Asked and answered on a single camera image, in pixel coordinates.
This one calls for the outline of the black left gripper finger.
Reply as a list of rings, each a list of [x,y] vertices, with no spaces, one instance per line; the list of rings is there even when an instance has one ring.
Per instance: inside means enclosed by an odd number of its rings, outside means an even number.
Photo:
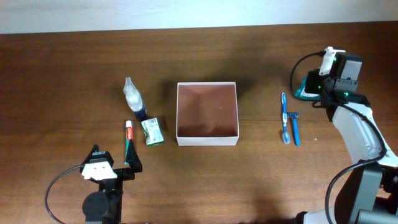
[[[82,164],[87,164],[89,163],[92,155],[94,152],[98,152],[99,151],[99,145],[95,144],[92,148],[92,150],[89,152],[89,154],[87,155],[87,157],[84,159],[84,161],[82,162]]]
[[[130,166],[134,173],[142,172],[142,163],[137,155],[133,139],[130,139],[127,144],[125,162]]]

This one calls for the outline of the red green toothpaste tube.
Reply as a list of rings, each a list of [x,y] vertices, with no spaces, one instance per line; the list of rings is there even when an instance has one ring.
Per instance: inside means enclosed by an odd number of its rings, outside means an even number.
[[[125,165],[131,165],[133,161],[135,146],[133,141],[133,125],[132,121],[126,121],[126,152]]]

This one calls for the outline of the green white soap packet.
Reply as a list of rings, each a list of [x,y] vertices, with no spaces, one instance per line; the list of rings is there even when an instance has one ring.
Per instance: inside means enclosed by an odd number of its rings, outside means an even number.
[[[147,119],[141,122],[141,126],[146,137],[146,145],[148,147],[156,146],[164,142],[157,118]]]

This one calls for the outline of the pink cardboard box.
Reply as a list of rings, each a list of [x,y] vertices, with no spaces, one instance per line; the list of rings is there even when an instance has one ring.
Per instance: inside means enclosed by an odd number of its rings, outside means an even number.
[[[179,146],[235,146],[239,115],[235,82],[177,83]]]

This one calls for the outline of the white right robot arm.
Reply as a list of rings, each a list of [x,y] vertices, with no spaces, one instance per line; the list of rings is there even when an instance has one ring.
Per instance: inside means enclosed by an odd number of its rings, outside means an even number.
[[[370,102],[356,92],[363,60],[335,47],[316,55],[323,59],[320,68],[309,71],[291,93],[326,110],[352,165],[332,178],[323,210],[300,212],[294,222],[397,223],[397,156],[378,129]]]

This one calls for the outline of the teal mouthwash bottle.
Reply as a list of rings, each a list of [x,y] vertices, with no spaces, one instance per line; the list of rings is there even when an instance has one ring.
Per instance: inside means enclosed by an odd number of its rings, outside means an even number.
[[[316,93],[307,93],[305,91],[307,77],[304,77],[302,85],[298,90],[295,91],[294,97],[302,101],[317,101],[320,99],[320,95]]]

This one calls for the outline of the purple foaming soap pump bottle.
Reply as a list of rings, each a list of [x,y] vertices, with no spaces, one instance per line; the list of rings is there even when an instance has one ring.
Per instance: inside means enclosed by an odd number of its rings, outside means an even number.
[[[138,89],[132,83],[130,77],[125,78],[125,84],[123,88],[125,98],[134,116],[139,121],[144,121],[147,119],[147,110],[142,99],[142,96]]]

